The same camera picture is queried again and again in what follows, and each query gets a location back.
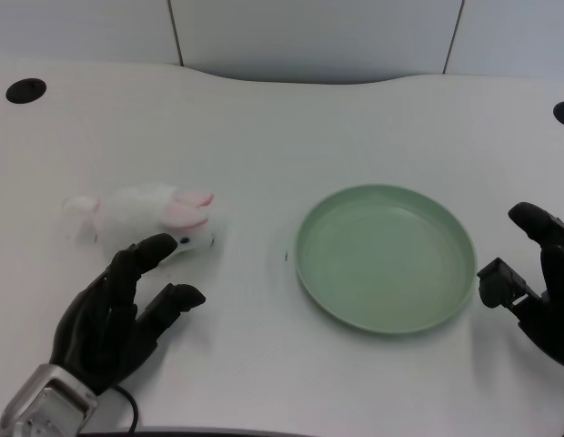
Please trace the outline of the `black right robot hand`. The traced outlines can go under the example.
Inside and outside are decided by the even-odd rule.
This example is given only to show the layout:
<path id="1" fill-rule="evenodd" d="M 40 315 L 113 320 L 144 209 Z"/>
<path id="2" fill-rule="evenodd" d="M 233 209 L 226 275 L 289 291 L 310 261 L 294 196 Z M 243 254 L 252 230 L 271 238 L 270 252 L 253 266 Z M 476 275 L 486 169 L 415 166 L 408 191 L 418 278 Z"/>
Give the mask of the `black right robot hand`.
<path id="1" fill-rule="evenodd" d="M 482 303 L 502 306 L 529 339 L 564 367 L 564 223 L 546 210 L 520 202 L 509 218 L 540 246 L 546 290 L 537 294 L 504 260 L 496 258 L 478 272 Z"/>

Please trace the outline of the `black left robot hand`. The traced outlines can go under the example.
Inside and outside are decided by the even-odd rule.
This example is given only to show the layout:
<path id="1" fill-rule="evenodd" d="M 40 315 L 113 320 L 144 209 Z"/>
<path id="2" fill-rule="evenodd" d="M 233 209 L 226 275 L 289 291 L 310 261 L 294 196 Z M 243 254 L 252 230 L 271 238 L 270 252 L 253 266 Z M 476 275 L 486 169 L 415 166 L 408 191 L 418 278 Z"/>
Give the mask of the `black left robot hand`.
<path id="1" fill-rule="evenodd" d="M 176 248 L 176 240 L 162 233 L 118 251 L 68 306 L 56 328 L 49 362 L 96 395 L 134 373 L 181 314 L 206 301 L 191 285 L 169 283 L 137 312 L 138 281 Z"/>

